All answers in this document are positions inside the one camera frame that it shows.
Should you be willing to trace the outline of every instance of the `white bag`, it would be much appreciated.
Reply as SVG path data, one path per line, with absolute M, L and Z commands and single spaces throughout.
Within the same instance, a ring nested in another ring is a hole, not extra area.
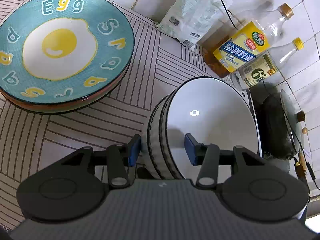
M 223 0 L 228 9 L 232 0 Z M 195 49 L 199 39 L 225 14 L 221 0 L 176 0 L 157 29 Z

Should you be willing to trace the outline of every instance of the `glass bottle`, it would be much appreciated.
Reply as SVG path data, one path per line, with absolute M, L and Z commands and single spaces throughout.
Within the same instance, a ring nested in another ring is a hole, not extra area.
M 209 49 L 204 54 L 204 61 L 220 78 L 226 77 L 275 44 L 283 23 L 292 15 L 291 8 L 284 3 L 277 10 L 261 14 L 258 19 L 249 19 L 239 31 Z
M 238 91 L 246 90 L 281 70 L 289 58 L 303 49 L 303 42 L 295 38 L 292 42 L 266 50 L 254 61 L 231 74 L 233 85 Z

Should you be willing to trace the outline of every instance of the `table surface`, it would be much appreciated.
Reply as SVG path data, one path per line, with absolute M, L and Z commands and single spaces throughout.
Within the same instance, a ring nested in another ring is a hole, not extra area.
M 0 20 L 28 1 L 0 0 Z M 107 1 L 124 13 L 135 36 L 129 69 L 108 96 L 84 109 L 49 116 L 22 111 L 0 94 L 0 224 L 8 228 L 24 220 L 15 197 L 21 181 L 83 146 L 103 150 L 129 142 L 141 134 L 160 99 L 180 84 L 197 76 L 217 77 L 204 63 L 201 46 L 193 52 L 159 32 L 152 20 Z M 230 77 L 221 80 L 232 86 Z M 249 91 L 239 94 L 256 120 Z M 138 163 L 143 165 L 142 158 Z M 106 167 L 97 167 L 96 176 L 106 181 Z

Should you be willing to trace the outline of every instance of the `carbon fiber surface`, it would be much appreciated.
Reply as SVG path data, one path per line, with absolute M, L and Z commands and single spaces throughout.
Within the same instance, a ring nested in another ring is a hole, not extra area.
M 198 190 L 189 180 L 141 179 L 111 191 L 100 208 L 79 220 L 62 224 L 25 220 L 11 233 L 14 240 L 308 240 L 315 235 L 296 219 L 260 224 L 237 217 L 214 192 Z

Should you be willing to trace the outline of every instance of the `white bowl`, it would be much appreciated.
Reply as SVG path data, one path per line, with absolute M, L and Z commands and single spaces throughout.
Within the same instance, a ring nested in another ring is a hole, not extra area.
M 186 133 L 199 143 L 214 143 L 220 149 L 242 145 L 258 151 L 256 125 L 249 107 L 232 87 L 215 78 L 188 80 L 154 109 L 143 140 L 150 141 L 144 156 L 150 173 L 154 175 L 157 170 L 155 178 L 196 182 L 201 166 L 189 161 L 184 148 Z

